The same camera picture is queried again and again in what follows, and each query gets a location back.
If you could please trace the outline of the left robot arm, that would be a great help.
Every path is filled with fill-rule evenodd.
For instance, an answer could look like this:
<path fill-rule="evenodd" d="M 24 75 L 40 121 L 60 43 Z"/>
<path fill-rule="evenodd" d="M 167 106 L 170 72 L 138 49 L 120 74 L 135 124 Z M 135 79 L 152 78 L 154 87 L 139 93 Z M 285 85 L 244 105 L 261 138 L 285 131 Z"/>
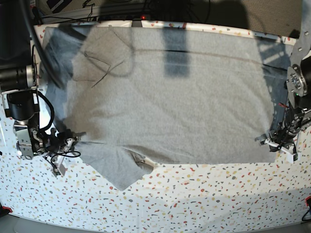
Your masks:
<path fill-rule="evenodd" d="M 268 135 L 260 143 L 294 161 L 298 159 L 294 138 L 311 125 L 311 24 L 303 22 L 299 33 L 293 49 L 276 38 L 257 41 L 263 70 L 280 75 L 280 80 L 267 81 L 276 106 Z"/>

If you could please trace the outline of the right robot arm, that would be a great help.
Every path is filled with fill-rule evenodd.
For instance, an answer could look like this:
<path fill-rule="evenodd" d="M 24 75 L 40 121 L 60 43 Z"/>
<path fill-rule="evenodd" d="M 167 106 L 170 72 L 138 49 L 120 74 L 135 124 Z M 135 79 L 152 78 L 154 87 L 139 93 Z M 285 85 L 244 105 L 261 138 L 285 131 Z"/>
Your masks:
<path fill-rule="evenodd" d="M 54 108 L 38 90 L 35 53 L 48 77 L 63 87 L 45 55 L 33 26 L 27 0 L 0 2 L 0 95 L 4 113 L 14 122 L 17 150 L 23 159 L 43 156 L 55 176 L 64 175 L 64 158 L 81 154 L 73 150 L 78 137 L 70 130 L 56 133 Z"/>

